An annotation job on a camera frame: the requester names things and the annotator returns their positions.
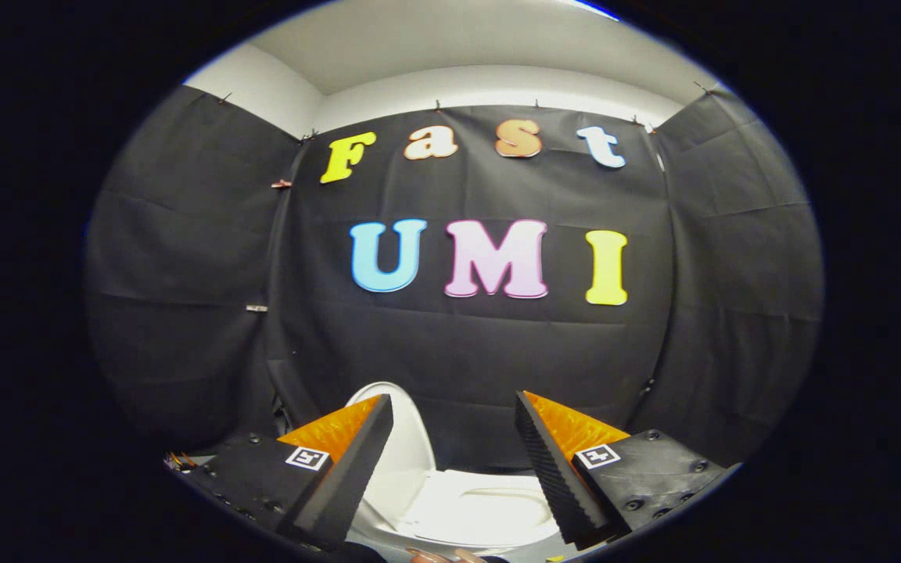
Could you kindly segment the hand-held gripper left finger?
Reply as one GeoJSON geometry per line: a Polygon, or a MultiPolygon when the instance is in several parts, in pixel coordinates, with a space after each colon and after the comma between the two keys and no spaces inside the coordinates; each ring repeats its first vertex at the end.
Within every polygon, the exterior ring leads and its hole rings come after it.
{"type": "Polygon", "coordinates": [[[271,540],[315,551],[346,541],[393,430],[386,393],[280,437],[252,434],[207,462],[178,455],[178,476],[215,508],[271,540]]]}

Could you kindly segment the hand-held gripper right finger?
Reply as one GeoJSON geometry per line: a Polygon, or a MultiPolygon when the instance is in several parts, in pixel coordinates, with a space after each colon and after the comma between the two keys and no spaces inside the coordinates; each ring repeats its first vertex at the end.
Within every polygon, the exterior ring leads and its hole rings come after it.
{"type": "Polygon", "coordinates": [[[529,391],[516,393],[515,427],[562,540],[580,550],[672,520],[737,471],[668,432],[630,434],[529,391]]]}

